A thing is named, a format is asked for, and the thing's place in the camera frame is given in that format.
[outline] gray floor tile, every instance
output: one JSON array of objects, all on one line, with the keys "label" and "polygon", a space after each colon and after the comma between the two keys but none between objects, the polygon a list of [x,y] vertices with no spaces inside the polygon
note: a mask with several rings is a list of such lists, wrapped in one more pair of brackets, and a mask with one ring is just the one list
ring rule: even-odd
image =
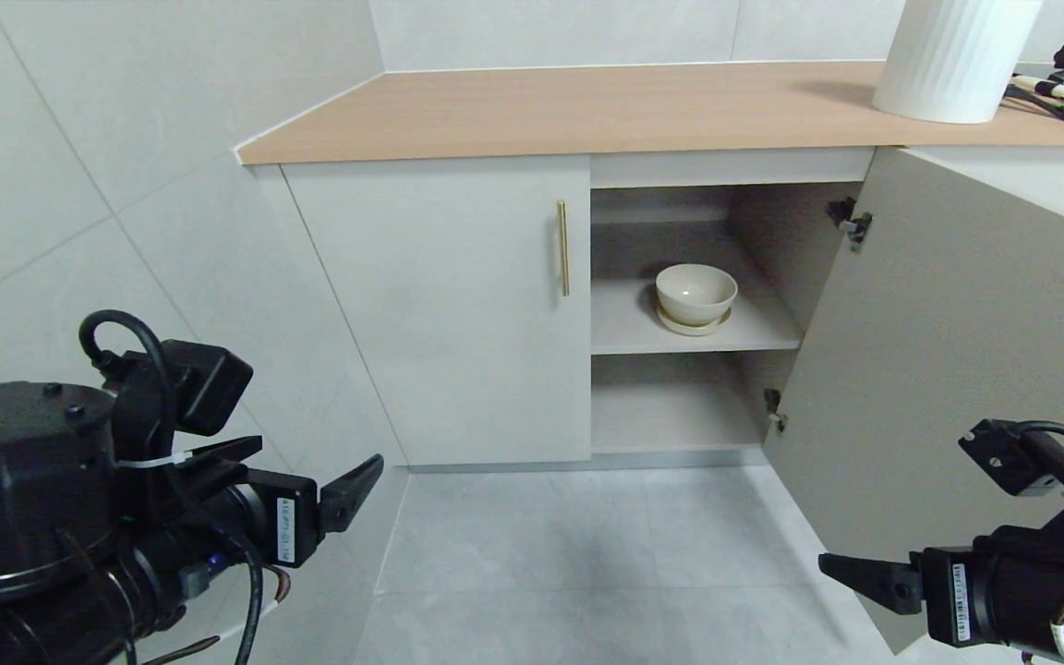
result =
[{"label": "gray floor tile", "polygon": [[798,509],[791,514],[781,505],[781,497],[764,496],[772,495],[774,488],[760,489],[760,480],[751,472],[750,467],[646,472],[660,585],[824,581],[808,569],[809,561],[818,555],[819,543]]},{"label": "gray floor tile", "polygon": [[919,641],[894,656],[842,585],[660,589],[671,665],[1010,665],[1009,648]]},{"label": "gray floor tile", "polygon": [[358,665],[667,665],[656,589],[384,594]]},{"label": "gray floor tile", "polygon": [[380,591],[655,585],[643,472],[417,475]]}]

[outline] door hinge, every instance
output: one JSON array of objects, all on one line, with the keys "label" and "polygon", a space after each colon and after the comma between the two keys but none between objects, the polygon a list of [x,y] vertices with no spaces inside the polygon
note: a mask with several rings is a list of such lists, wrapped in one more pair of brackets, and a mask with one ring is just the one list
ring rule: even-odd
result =
[{"label": "door hinge", "polygon": [[778,402],[782,401],[782,393],[777,388],[765,388],[761,392],[761,399],[766,403],[766,417],[774,422],[774,430],[778,435],[786,430],[786,414],[778,412]]},{"label": "door hinge", "polygon": [[852,243],[852,251],[860,252],[861,245],[865,244],[865,237],[869,234],[872,215],[852,216],[854,212],[857,212],[857,199],[852,197],[828,203],[828,216],[833,223],[836,223],[836,228],[848,235],[848,239]]}]

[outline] bowl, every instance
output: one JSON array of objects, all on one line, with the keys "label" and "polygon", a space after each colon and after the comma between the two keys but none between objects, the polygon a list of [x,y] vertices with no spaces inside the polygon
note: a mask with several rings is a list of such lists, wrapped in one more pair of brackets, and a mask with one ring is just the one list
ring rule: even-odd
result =
[{"label": "bowl", "polygon": [[719,320],[738,297],[738,283],[730,273],[696,263],[663,269],[654,278],[654,289],[663,311],[685,326],[706,326]]}]

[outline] white label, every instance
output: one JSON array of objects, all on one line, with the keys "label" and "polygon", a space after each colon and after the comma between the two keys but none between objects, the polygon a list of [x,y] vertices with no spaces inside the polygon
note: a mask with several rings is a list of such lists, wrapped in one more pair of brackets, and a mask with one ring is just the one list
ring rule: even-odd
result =
[{"label": "white label", "polygon": [[950,567],[950,582],[955,589],[955,632],[959,641],[971,639],[971,617],[967,608],[967,567],[954,564]]},{"label": "white label", "polygon": [[295,500],[278,497],[278,561],[295,563]]}]

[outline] ribbed vase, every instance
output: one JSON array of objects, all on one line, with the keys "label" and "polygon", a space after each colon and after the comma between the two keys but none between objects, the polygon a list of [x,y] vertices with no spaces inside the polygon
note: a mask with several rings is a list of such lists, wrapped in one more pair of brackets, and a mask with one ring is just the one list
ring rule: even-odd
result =
[{"label": "ribbed vase", "polygon": [[991,121],[1042,0],[905,0],[875,109],[934,122]]}]

